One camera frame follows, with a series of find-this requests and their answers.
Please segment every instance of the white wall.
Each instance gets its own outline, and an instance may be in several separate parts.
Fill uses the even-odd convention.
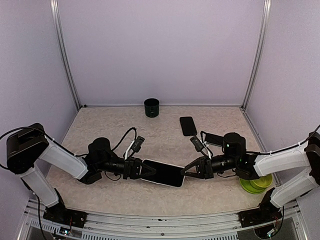
[[[48,0],[0,1],[0,135],[42,123],[61,141],[76,115]],[[6,140],[0,142],[6,165]],[[14,239],[29,199],[19,177],[0,168],[0,239]]]
[[[87,105],[238,105],[264,0],[59,1],[66,50]]]
[[[248,106],[267,150],[305,139],[320,124],[320,2],[273,0]],[[280,174],[282,181],[299,169]],[[298,199],[312,240],[320,236],[320,189]]]

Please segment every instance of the smartphone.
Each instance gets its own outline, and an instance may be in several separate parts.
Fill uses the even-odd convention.
[[[176,188],[181,187],[184,183],[185,176],[181,175],[181,170],[184,169],[182,166],[175,166],[172,164],[148,159],[143,160],[142,162],[149,167],[156,169],[155,175],[143,177],[142,180]],[[140,174],[143,174],[147,171],[147,169],[142,167]]]
[[[194,120],[191,116],[180,117],[180,124],[182,133],[184,136],[195,136],[197,135],[197,129]]]
[[[211,133],[206,133],[204,141],[207,142],[208,144],[212,144],[215,146],[222,147],[224,145],[224,137],[211,134]]]

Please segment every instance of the black cup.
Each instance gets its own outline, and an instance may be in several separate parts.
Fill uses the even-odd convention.
[[[144,101],[145,115],[149,118],[155,118],[159,115],[159,100],[155,98],[148,98]]]

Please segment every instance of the table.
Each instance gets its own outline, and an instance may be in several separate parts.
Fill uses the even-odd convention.
[[[131,127],[145,138],[135,157],[186,166],[201,156],[183,136],[179,118],[192,116],[198,132],[224,135],[237,132],[246,138],[248,151],[259,151],[258,144],[237,107],[161,106],[156,118],[145,116],[143,106],[87,107],[77,114],[62,145],[76,154],[88,152],[88,145],[106,137],[114,147]],[[122,156],[134,133],[116,149]],[[210,146],[215,155],[221,149]],[[111,181],[102,179],[85,185],[52,166],[47,180],[60,192],[69,208],[108,214],[135,216],[188,216],[238,211],[258,206],[264,194],[244,191],[238,177],[212,179],[186,177],[180,188],[158,185],[143,180]]]

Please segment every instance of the yellow-green bowl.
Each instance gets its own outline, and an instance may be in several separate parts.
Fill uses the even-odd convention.
[[[251,183],[249,180],[244,180],[240,178],[240,184],[244,190],[246,190],[250,194],[262,194],[266,188],[264,189],[255,189],[253,186],[251,186]]]
[[[250,184],[255,189],[262,190],[270,187],[270,185],[272,184],[272,181],[273,181],[272,174],[269,174],[267,176],[262,176],[259,179],[250,180]]]

